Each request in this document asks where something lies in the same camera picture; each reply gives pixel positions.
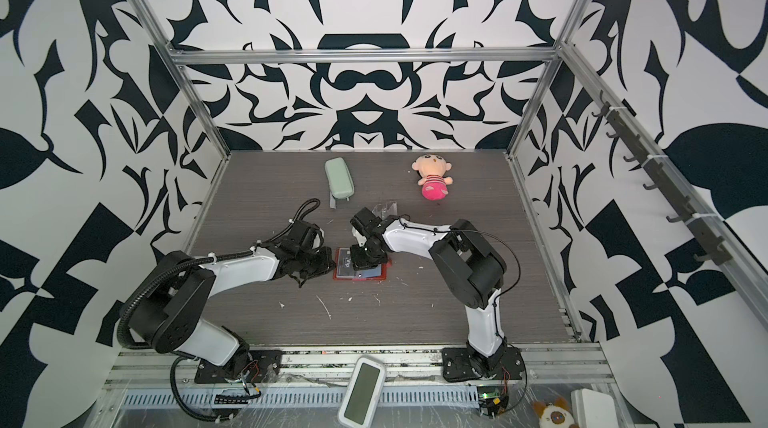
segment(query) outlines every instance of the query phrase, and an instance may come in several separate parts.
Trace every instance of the orange and white plush toy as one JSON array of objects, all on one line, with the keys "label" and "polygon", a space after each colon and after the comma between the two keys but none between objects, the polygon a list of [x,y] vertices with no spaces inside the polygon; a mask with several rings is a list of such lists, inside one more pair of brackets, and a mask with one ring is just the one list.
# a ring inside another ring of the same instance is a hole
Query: orange and white plush toy
[{"label": "orange and white plush toy", "polygon": [[453,183],[453,178],[443,177],[446,171],[451,169],[451,164],[442,156],[424,154],[416,159],[411,168],[417,170],[422,176],[422,179],[418,180],[418,186],[422,187],[424,198],[436,201],[446,197],[448,185]]},{"label": "orange and white plush toy", "polygon": [[571,407],[565,398],[559,396],[554,403],[533,402],[533,411],[538,416],[539,428],[578,428],[571,415]]}]

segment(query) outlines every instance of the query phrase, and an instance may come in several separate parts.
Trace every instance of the mint green pouch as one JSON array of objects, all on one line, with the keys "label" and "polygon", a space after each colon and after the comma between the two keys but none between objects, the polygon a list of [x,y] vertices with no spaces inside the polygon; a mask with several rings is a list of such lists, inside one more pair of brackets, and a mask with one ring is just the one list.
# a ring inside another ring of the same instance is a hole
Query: mint green pouch
[{"label": "mint green pouch", "polygon": [[352,183],[350,169],[346,166],[344,158],[334,158],[326,162],[326,176],[331,190],[331,207],[336,207],[334,198],[349,198],[355,193],[355,185]]}]

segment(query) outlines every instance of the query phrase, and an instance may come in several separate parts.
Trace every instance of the stuffed toy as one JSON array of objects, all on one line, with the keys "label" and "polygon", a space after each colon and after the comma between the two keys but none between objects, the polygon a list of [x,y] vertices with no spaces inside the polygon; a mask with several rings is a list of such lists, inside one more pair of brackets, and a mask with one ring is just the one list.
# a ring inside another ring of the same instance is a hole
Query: stuffed toy
[{"label": "stuffed toy", "polygon": [[453,183],[453,178],[443,175],[451,169],[451,164],[437,154],[424,154],[419,156],[411,165],[422,176],[418,180],[418,186],[422,187],[424,198],[431,201],[442,200],[448,194],[448,185]]},{"label": "stuffed toy", "polygon": [[533,402],[533,411],[538,416],[539,428],[578,428],[571,415],[571,407],[565,398],[559,396],[554,403]]}]

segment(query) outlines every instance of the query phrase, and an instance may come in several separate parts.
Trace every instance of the doll head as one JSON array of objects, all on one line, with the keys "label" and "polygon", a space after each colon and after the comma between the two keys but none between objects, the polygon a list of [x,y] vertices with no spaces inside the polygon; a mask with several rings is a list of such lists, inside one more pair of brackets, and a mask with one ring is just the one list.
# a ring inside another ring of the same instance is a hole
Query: doll head
[{"label": "doll head", "polygon": [[424,154],[416,159],[411,168],[417,170],[422,178],[424,178],[430,174],[436,174],[437,176],[445,175],[446,171],[451,169],[451,164],[439,154]]}]

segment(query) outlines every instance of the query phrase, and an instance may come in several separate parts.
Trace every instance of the white digital device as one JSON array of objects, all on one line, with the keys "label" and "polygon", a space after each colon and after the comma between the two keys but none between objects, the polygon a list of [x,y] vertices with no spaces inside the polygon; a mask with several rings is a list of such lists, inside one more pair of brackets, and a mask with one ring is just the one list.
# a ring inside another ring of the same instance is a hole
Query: white digital device
[{"label": "white digital device", "polygon": [[339,408],[339,422],[350,428],[370,428],[385,378],[384,365],[361,356]]}]

